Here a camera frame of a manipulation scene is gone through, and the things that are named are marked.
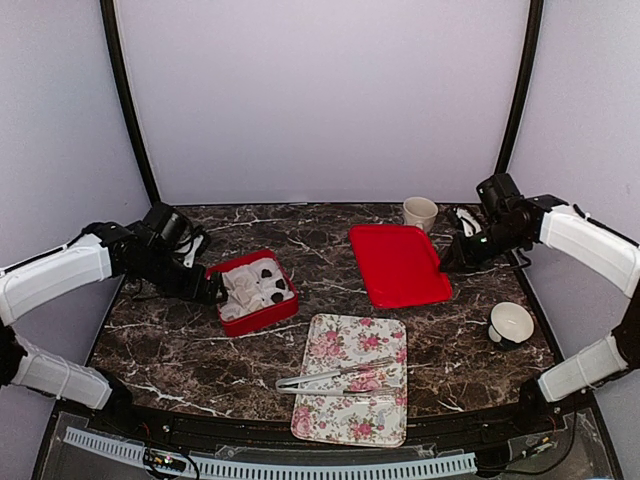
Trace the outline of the red chocolate box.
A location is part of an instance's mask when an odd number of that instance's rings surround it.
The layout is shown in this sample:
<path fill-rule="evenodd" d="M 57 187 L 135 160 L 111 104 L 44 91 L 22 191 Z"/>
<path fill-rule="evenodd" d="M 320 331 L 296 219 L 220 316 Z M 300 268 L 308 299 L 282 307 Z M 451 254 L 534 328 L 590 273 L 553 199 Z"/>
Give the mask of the red chocolate box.
<path fill-rule="evenodd" d="M 261 270 L 269 269 L 273 276 L 262 278 Z M 228 337 L 239 337 L 286 320 L 299 310 L 298 293 L 289 276 L 269 249 L 252 252 L 208 269 L 211 275 L 219 271 L 228 289 L 228 301 L 217 306 L 218 318 Z M 275 287 L 283 279 L 288 290 Z M 284 300 L 274 304 L 270 297 L 279 292 Z"/>

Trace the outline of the dark round chocolate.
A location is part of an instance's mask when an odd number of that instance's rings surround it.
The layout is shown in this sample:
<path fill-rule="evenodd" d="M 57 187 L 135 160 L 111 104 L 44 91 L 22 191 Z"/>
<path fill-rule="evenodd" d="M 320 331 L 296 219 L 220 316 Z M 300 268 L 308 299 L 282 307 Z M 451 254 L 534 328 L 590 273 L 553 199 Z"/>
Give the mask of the dark round chocolate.
<path fill-rule="evenodd" d="M 284 300 L 284 295 L 282 293 L 276 292 L 271 295 L 270 299 L 274 304 L 277 304 Z"/>

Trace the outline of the red box lid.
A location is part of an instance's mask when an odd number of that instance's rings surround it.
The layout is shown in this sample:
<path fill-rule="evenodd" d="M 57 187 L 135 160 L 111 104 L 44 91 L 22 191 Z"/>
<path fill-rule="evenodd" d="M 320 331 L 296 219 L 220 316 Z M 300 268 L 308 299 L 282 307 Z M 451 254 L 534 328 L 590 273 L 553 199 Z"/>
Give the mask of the red box lid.
<path fill-rule="evenodd" d="M 349 240 L 374 307 L 405 308 L 452 298 L 449 278 L 440 271 L 440 259 L 421 229 L 355 225 Z"/>

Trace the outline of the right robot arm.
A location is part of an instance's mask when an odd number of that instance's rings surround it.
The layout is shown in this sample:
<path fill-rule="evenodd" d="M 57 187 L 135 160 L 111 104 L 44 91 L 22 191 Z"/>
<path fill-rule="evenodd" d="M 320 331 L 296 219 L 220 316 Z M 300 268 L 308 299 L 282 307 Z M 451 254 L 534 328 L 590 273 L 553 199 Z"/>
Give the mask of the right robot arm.
<path fill-rule="evenodd" d="M 595 220 L 576 204 L 554 195 L 525 197 L 507 173 L 494 174 L 476 191 L 484 223 L 476 233 L 459 227 L 444 251 L 444 272 L 471 273 L 518 250 L 551 252 L 549 273 L 535 268 L 533 282 L 553 314 L 576 326 L 593 327 L 604 313 L 617 313 L 595 333 L 578 333 L 591 343 L 526 382 L 522 403 L 510 413 L 521 434 L 534 432 L 549 416 L 549 404 L 595 389 L 639 367 L 639 245 Z"/>

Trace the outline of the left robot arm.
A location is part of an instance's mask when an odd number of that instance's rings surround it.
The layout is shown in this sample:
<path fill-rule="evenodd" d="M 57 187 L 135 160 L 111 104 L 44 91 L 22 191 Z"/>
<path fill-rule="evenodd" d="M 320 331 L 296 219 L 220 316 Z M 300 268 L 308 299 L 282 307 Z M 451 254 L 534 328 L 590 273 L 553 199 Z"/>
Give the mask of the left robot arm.
<path fill-rule="evenodd" d="M 1 383 L 101 411 L 120 436 L 141 427 L 131 392 L 113 375 L 54 355 L 20 337 L 14 323 L 67 293 L 129 276 L 164 297 L 200 305 L 228 298 L 221 274 L 196 259 L 210 243 L 202 227 L 176 208 L 157 202 L 143 219 L 123 226 L 94 222 L 66 244 L 1 271 Z"/>

